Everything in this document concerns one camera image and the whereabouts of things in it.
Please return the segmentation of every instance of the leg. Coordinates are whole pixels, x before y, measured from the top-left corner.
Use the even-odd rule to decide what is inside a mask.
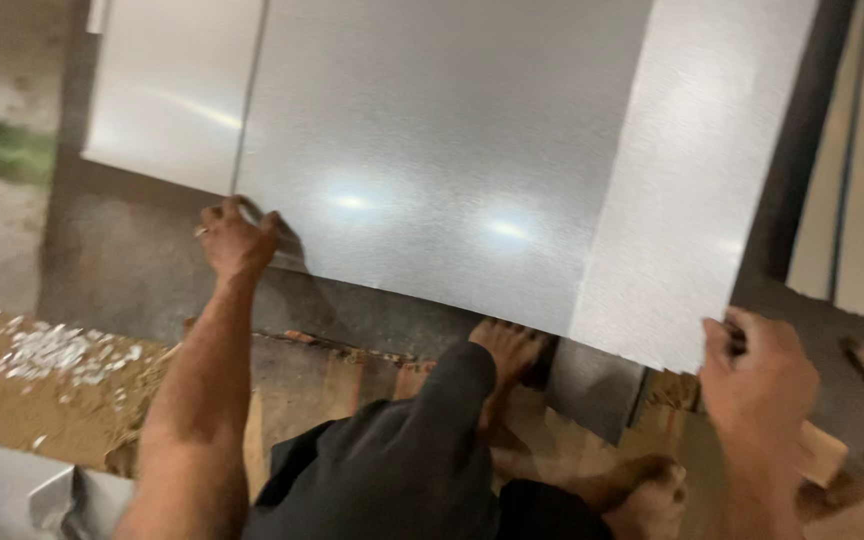
[[[485,347],[495,362],[495,388],[486,399],[479,417],[479,433],[486,435],[505,408],[509,392],[546,348],[548,335],[487,317],[475,326],[468,340]]]

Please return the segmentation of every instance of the forearm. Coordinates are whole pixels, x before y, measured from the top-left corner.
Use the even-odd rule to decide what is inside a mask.
[[[254,293],[249,277],[217,282],[152,401],[144,450],[162,442],[241,449],[249,413]]]
[[[708,540],[799,540],[795,500],[799,473],[788,453],[767,457],[726,449],[726,499]]]

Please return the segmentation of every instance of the brushed aluminum panel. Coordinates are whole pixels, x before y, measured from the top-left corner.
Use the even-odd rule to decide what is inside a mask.
[[[236,190],[313,275],[565,335],[650,6],[272,2]]]
[[[114,0],[87,160],[232,192],[264,0]]]
[[[656,0],[570,338],[695,372],[729,302],[817,0]]]

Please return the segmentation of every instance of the concrete floor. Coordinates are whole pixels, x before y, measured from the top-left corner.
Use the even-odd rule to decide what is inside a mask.
[[[0,0],[0,308],[31,313],[71,0]]]

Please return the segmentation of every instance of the bare foot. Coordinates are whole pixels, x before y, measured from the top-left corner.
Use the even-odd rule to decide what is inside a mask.
[[[495,361],[495,389],[479,417],[479,432],[486,434],[505,407],[509,392],[539,359],[549,336],[523,325],[486,317],[475,326],[468,340],[485,347]]]
[[[670,465],[602,515],[615,540],[675,540],[686,515],[686,469]]]

